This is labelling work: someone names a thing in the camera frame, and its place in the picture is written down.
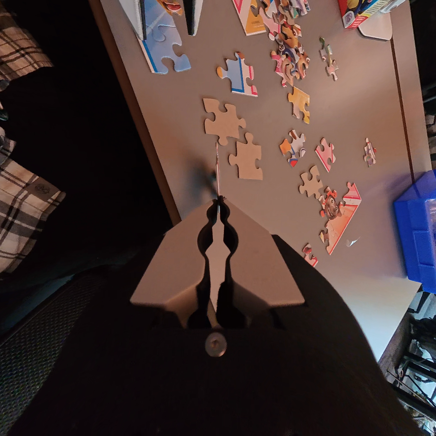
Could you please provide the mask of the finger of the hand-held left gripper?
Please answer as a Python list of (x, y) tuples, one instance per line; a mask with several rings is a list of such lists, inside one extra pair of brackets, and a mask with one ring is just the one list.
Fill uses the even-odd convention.
[(203, 0), (183, 1), (187, 30), (190, 36), (195, 36), (198, 32), (203, 2)]
[(146, 39), (146, 18), (143, 0), (119, 0), (121, 7), (129, 19), (136, 36)]

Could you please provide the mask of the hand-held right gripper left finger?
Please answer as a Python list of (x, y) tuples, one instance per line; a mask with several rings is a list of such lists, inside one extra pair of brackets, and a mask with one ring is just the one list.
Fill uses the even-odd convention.
[(199, 206), (162, 239), (130, 302), (175, 313), (183, 327), (210, 327), (210, 265), (216, 199)]

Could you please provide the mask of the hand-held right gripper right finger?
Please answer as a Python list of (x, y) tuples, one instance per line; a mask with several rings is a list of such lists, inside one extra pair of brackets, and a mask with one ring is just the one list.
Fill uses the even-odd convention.
[(217, 299), (217, 321), (224, 328), (245, 328), (259, 314), (301, 306), (302, 292), (272, 235), (228, 199), (219, 197), (225, 259)]

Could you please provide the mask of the blue dog-mouth puzzle piece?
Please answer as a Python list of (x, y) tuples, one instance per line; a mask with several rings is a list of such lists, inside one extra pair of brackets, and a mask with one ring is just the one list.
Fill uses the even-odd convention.
[(177, 0), (144, 0), (145, 39), (163, 41), (160, 27), (175, 27), (173, 15), (183, 14), (182, 2)]

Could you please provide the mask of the blue white-edged puzzle piece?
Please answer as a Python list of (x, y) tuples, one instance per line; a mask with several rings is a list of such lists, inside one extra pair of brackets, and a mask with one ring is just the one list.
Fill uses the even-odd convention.
[(165, 27), (163, 32), (164, 39), (157, 41), (153, 36), (147, 37), (146, 40), (140, 41), (141, 49), (145, 56), (146, 62), (152, 73), (167, 74), (168, 68), (162, 60), (164, 58), (173, 61), (173, 68), (176, 72), (183, 72), (191, 69), (189, 58), (186, 54), (176, 55), (173, 46), (181, 46), (182, 41), (173, 27)]

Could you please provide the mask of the red striped joined puzzle section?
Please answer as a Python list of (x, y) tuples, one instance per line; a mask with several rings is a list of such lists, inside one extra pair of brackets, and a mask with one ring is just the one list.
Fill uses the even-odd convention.
[(326, 223), (319, 234), (321, 241), (325, 245), (326, 252), (329, 255), (331, 255), (336, 248), (344, 231), (362, 202), (356, 184), (347, 182), (347, 192), (341, 198), (337, 194), (337, 202), (343, 203), (342, 216), (334, 220), (324, 218), (326, 219)]

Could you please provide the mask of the orange dog puzzle piece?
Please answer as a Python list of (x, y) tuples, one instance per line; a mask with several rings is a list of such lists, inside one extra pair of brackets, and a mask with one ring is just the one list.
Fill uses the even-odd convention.
[(321, 210), (320, 216), (328, 218), (328, 220), (334, 220), (337, 217), (342, 216), (342, 202), (337, 202), (337, 192), (326, 187), (324, 194), (319, 198)]

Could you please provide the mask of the pink-edged thin puzzle piece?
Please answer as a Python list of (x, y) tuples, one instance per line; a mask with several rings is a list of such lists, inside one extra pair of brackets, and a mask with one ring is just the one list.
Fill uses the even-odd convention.
[(221, 198), (221, 178), (220, 178), (220, 164), (219, 164), (219, 143), (215, 143), (215, 178), (216, 178), (216, 195), (218, 200), (218, 211), (220, 212), (220, 198)]

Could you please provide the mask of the jigsaw puzzle pieces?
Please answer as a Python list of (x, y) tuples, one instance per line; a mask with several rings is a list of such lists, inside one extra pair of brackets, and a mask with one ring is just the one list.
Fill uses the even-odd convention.
[[(258, 35), (268, 32), (270, 40), (275, 41), (277, 50), (270, 53), (271, 59), (276, 62), (275, 73), (281, 77), (281, 86), (288, 84), (292, 87), (292, 93), (288, 93), (288, 102), (292, 104), (292, 114), (297, 119), (303, 114), (303, 122), (310, 122), (310, 113), (307, 110), (310, 104), (310, 96), (297, 88), (295, 83), (306, 76), (306, 70), (310, 63), (307, 52), (303, 48), (299, 38), (301, 27), (295, 23), (298, 17), (306, 15), (310, 11), (308, 1), (261, 1), (257, 15), (254, 15), (254, 8), (258, 6), (257, 1), (232, 1), (238, 17), (243, 25), (246, 36)], [(319, 54), (326, 63), (325, 71), (334, 81), (337, 80), (337, 62), (332, 59), (331, 46), (325, 44), (320, 37), (322, 48)], [(234, 59), (227, 59), (227, 69), (218, 66), (217, 76), (221, 79), (231, 81), (231, 91), (239, 95), (258, 96), (255, 86), (248, 85), (246, 80), (254, 78), (253, 67), (245, 63), (241, 52), (234, 53)], [(239, 138), (239, 128), (245, 128), (245, 120), (236, 114), (234, 105), (225, 104), (225, 111), (219, 109), (219, 101), (216, 99), (203, 98), (204, 108), (207, 113), (213, 113), (214, 120), (205, 119), (204, 130), (206, 134), (218, 137), (218, 143), (222, 146), (228, 143), (228, 138)], [(304, 134), (297, 135), (293, 129), (289, 132), (292, 138), (290, 142), (284, 139), (280, 144), (280, 151), (283, 156), (290, 154), (287, 159), (290, 166), (294, 167), (298, 162), (296, 153), (302, 158), (306, 149)], [(251, 180), (262, 180), (261, 168), (256, 167), (256, 161), (261, 159), (261, 147), (253, 144), (253, 136), (246, 135), (247, 143), (237, 143), (237, 155), (230, 155), (230, 165), (237, 165), (238, 177)], [(317, 200), (323, 195), (320, 189), (324, 184), (319, 179), (320, 173), (317, 166), (310, 168), (309, 172), (301, 174), (303, 185), (299, 186), (299, 192), (314, 196)]]

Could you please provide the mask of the grey desk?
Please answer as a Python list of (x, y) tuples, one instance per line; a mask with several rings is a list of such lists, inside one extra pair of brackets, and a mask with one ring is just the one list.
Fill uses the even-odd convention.
[[(279, 235), (300, 255), (310, 243), (318, 257), (318, 271), (345, 300), (372, 348), (382, 356), (419, 284), (406, 278), (393, 210), (394, 200), (415, 178), (431, 169), (416, 49), (408, 1), (391, 12), (390, 41), (362, 37), (345, 30), (337, 1), (309, 1), (311, 11), (298, 22), (301, 42), (310, 58), (306, 77), (296, 86), (310, 95), (310, 123), (292, 114), (287, 94), (275, 73), (270, 52), (275, 44), (268, 36), (246, 36), (232, 1), (205, 1), (198, 34), (189, 36), (185, 18), (174, 22), (191, 69), (175, 72), (164, 59), (167, 74), (150, 71), (141, 46), (119, 1), (93, 1), (101, 6), (110, 30), (101, 30), (105, 43), (114, 38), (135, 98), (127, 98), (141, 115), (150, 139), (144, 147), (173, 221), (184, 219), (211, 198), (208, 175), (215, 168), (217, 137), (204, 132), (203, 98), (236, 106), (244, 118), (244, 134), (251, 133), (261, 146), (262, 181), (238, 178), (228, 164), (236, 139), (219, 147), (221, 189), (234, 205), (271, 233)], [(320, 37), (331, 46), (337, 62), (337, 80), (328, 76), (319, 50)], [(226, 60), (241, 52), (253, 67), (258, 96), (232, 93), (231, 81), (217, 76), (227, 69)], [(292, 141), (289, 132), (305, 135), (306, 152), (294, 167), (283, 156), (280, 144)], [(315, 148), (322, 138), (334, 145), (335, 163), (328, 173)], [(319, 234), (326, 219), (313, 195), (299, 192), (301, 174), (317, 166), (319, 179), (341, 198), (347, 182), (356, 184), (362, 202), (329, 255)], [(352, 247), (347, 239), (361, 237)]]

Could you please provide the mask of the person's plaid shirt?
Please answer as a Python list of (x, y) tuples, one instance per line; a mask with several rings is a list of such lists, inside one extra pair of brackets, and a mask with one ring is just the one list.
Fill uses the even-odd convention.
[[(0, 6), (1, 92), (11, 81), (53, 64), (31, 34)], [(0, 272), (11, 274), (31, 252), (65, 193), (11, 159), (16, 142), (0, 133)]]

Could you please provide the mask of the blue plastic bin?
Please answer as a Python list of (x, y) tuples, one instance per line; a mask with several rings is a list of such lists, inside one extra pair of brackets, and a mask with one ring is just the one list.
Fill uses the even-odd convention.
[(436, 293), (436, 171), (425, 172), (394, 202), (407, 277)]

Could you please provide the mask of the colourful puzzle box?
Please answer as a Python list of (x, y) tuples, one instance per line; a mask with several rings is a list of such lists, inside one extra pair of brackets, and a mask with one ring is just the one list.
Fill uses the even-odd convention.
[(355, 29), (373, 15), (390, 13), (403, 0), (339, 0), (342, 22), (345, 29)]

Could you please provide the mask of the wooden book stand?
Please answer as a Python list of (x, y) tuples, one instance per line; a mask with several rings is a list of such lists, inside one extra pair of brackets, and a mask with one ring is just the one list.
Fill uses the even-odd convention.
[(389, 41), (393, 34), (390, 13), (377, 12), (363, 21), (357, 29), (363, 37)]

